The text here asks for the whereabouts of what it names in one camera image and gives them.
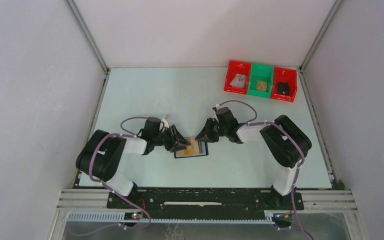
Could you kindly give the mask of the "orange card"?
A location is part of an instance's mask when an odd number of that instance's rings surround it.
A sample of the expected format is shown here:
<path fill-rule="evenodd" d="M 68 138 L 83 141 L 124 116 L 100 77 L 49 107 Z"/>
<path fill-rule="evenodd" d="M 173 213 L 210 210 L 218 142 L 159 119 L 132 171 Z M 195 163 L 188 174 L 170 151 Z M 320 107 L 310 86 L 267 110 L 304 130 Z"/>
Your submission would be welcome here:
<path fill-rule="evenodd" d="M 190 145 L 186 147 L 184 150 L 184 155 L 185 156 L 192 156 L 192 155 L 197 155 L 201 152 L 200 150 L 200 144 L 198 141 L 192 139 L 190 141 Z"/>

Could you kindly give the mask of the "black leather card holder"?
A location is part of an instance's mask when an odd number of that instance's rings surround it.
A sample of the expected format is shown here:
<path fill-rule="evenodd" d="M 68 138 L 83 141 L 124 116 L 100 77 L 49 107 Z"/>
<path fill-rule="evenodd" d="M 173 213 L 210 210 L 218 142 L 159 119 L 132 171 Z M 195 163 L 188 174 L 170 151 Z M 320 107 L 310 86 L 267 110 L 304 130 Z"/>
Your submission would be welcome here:
<path fill-rule="evenodd" d="M 175 159 L 203 157 L 209 155 L 208 143 L 204 141 L 197 141 L 195 137 L 187 137 L 186 140 L 190 145 L 186 149 L 174 152 Z"/>

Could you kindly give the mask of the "thin white credit card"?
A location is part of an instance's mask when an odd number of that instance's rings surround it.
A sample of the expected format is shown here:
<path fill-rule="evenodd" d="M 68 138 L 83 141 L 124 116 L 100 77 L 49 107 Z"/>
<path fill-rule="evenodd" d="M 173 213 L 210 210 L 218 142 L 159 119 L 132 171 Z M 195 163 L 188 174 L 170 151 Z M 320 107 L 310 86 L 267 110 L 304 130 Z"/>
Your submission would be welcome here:
<path fill-rule="evenodd" d="M 230 82 L 230 84 L 229 84 L 231 87 L 233 87 L 233 88 L 238 88 L 238 87 L 236 87 L 236 75 L 235 75 L 235 77 L 232 79 L 232 81 Z"/>

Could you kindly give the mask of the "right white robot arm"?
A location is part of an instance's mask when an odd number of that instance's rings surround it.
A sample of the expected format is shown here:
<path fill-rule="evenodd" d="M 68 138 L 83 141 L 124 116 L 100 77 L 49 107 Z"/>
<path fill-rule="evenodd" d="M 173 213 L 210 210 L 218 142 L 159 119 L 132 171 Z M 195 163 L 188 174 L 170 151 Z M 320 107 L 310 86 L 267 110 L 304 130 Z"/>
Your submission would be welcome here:
<path fill-rule="evenodd" d="M 245 144 L 263 141 L 278 163 L 272 185 L 271 204 L 284 209 L 291 202 L 290 193 L 296 188 L 299 169 L 312 148 L 309 137 L 287 116 L 274 121 L 238 122 L 228 107 L 214 107 L 214 117 L 209 117 L 195 137 L 198 142 L 216 143 L 226 137 L 232 143 Z"/>

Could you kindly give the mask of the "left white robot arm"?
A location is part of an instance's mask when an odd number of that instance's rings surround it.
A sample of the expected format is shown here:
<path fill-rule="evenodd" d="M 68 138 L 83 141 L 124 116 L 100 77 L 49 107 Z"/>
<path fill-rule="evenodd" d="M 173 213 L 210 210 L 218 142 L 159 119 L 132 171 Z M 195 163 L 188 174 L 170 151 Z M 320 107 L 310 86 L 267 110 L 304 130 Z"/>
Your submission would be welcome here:
<path fill-rule="evenodd" d="M 145 156 L 159 146 L 175 153 L 191 145 L 175 125 L 168 124 L 167 118 L 145 117 L 144 126 L 138 133 L 96 130 L 78 155 L 76 168 L 87 174 L 91 181 L 118 193 L 118 201 L 125 208 L 133 208 L 138 202 L 138 194 L 133 191 L 137 185 L 119 168 L 122 156 Z"/>

